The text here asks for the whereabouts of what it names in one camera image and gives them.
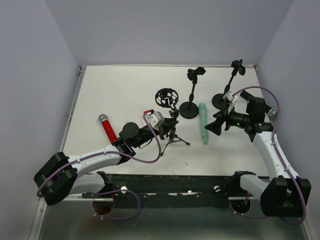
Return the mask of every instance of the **tripod stand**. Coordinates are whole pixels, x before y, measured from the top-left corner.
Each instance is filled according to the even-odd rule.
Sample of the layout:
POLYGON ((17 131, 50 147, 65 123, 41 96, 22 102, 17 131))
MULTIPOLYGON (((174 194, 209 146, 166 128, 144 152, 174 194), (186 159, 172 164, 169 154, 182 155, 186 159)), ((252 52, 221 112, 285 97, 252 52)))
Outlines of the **tripod stand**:
POLYGON ((182 138, 180 138, 177 134, 176 134, 176 127, 174 126, 173 128, 171 128, 169 134, 167 135, 167 137, 169 137, 169 141, 166 143, 162 153, 161 153, 161 157, 164 155, 166 148, 168 147, 169 144, 172 143, 177 143, 177 142, 184 142, 187 146, 190 146, 190 143, 183 140, 182 138))

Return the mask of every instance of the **purple cable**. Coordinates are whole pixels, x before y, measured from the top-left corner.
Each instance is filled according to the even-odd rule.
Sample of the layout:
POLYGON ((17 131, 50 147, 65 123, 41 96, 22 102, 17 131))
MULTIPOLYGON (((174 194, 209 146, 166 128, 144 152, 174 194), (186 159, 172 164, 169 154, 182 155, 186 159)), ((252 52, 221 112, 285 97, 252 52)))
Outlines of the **purple cable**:
POLYGON ((137 206, 137 209, 136 209, 136 211, 135 211, 135 213, 133 215, 126 216, 126 217, 112 217, 112 216, 99 215, 96 212, 96 207, 93 206, 94 215, 95 216, 99 216, 99 217, 104 218, 104 219, 118 220, 118 221, 125 221, 125 220, 129 220, 129 219, 133 219, 134 217, 139 215, 139 213, 140 213, 140 199, 139 199, 138 195, 134 191, 119 189, 119 190, 113 190, 113 191, 107 191, 107 192, 93 193, 93 195, 102 196, 102 195, 114 194, 114 193, 119 193, 119 192, 128 192, 128 193, 131 193, 131 194, 133 194, 135 196, 136 201, 138 203, 138 206, 137 206))
MULTIPOLYGON (((152 161, 145 161, 145 160, 142 160, 142 159, 139 159, 139 158, 135 158, 133 156, 130 156, 126 153, 123 153, 123 152, 119 152, 119 151, 107 151, 107 152, 97 152, 97 153, 94 153, 94 154, 91 154, 91 155, 88 155, 88 156, 84 156, 82 158, 79 159, 79 161, 84 161, 84 160, 87 160, 87 159, 90 159, 90 158, 93 158, 93 157, 96 157, 96 156, 100 156, 100 155, 106 155, 106 154, 119 154, 121 156, 125 156, 125 157, 128 157, 130 159, 133 159, 133 160, 136 160, 140 163, 144 163, 144 164, 152 164, 152 163, 155 163, 156 161, 159 160, 159 158, 161 157, 161 146, 160 146, 160 141, 157 137, 157 134, 155 133, 154 129, 152 128, 152 126, 150 125, 150 123, 147 121, 146 119, 146 115, 147 113, 143 113, 143 120, 145 121, 146 125, 149 127, 152 135, 154 136, 155 140, 156 140, 156 143, 158 145, 158 156, 156 157, 155 160, 152 160, 152 161)), ((66 167, 72 165, 72 164, 75 164, 77 162, 77 160, 74 160, 74 161, 71 161, 71 162, 68 162, 67 164, 63 165, 62 167, 58 168, 54 173, 52 173, 42 184, 41 186, 39 187, 39 189, 36 191, 36 195, 38 197, 41 197, 42 194, 41 194, 41 191, 43 190, 43 188, 45 187, 45 185, 54 177, 56 176, 60 171, 64 170, 66 167)))
POLYGON ((232 207, 232 204, 231 204, 231 201, 229 201, 229 206, 232 210, 232 212, 236 215, 239 215, 241 217, 244 217, 244 218, 248 218, 248 219, 266 219, 268 218, 267 216, 250 216, 250 215, 243 215, 242 213, 240 212, 237 212, 233 207, 232 207))
MULTIPOLYGON (((281 110, 280 110, 280 103, 277 99, 277 97, 267 88, 265 87, 262 87, 262 86, 247 86, 245 88, 242 88, 240 89, 239 91, 236 91, 233 96, 241 93, 242 91, 244 90, 247 90, 247 89, 262 89, 262 90, 265 90, 267 91, 268 93, 270 93, 272 95, 272 97, 274 98, 275 102, 276 102, 276 105, 277 105, 277 108, 278 108, 278 117, 277 117, 277 121, 275 123, 275 126, 274 126, 274 129, 272 131, 272 135, 271 135, 271 138, 272 138, 272 142, 275 143, 275 134, 276 134, 276 131, 277 131, 277 127, 278 127, 278 123, 279 123, 279 120, 280 120, 280 117, 281 117, 281 110)), ((296 187, 296 190, 299 194, 299 197, 300 197, 300 200, 301 200, 301 204, 302 204, 302 217, 300 218, 299 221, 297 222, 290 222, 290 221, 287 221, 285 220, 284 218, 282 218, 286 223, 290 224, 290 225, 300 225, 304 222, 304 220, 306 219, 306 215, 307 215, 307 208, 306 208, 306 202, 305 202, 305 199, 304 199, 304 195, 297 183, 297 180, 295 179, 295 177, 292 175, 292 173, 290 172, 290 170, 288 169, 288 166, 286 165, 283 157, 281 156, 281 153, 277 147, 277 144, 273 144, 273 147, 274 147, 274 150, 276 152, 276 154, 278 155, 279 159, 280 159, 280 162, 282 163, 283 167, 286 169, 286 172, 288 173, 288 175, 290 176, 290 178, 292 179, 293 181, 293 184, 294 186, 296 187)))

